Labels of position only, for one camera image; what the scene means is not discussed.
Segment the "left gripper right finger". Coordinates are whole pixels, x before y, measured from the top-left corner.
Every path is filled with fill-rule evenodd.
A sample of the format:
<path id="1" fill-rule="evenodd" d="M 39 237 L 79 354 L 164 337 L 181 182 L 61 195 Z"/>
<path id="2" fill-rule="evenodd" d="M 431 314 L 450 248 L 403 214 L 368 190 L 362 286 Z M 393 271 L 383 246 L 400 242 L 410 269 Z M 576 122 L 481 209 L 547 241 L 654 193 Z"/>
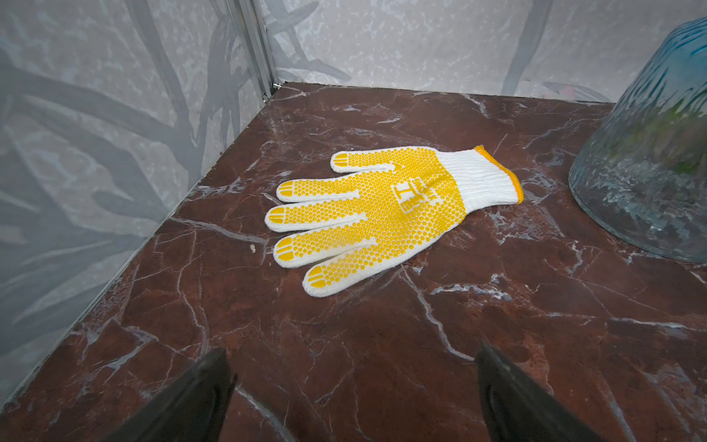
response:
<path id="1" fill-rule="evenodd" d="M 476 357 L 484 423 L 493 441 L 602 441 L 500 350 Z"/>

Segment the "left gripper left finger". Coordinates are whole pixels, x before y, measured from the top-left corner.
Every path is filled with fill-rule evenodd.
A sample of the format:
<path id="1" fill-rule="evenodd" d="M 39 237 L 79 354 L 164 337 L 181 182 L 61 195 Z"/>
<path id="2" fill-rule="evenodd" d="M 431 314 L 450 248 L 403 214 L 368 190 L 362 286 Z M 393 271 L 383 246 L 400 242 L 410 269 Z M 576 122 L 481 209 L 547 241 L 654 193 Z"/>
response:
<path id="1" fill-rule="evenodd" d="M 217 441 L 237 383 L 215 348 L 128 419 L 106 441 Z"/>

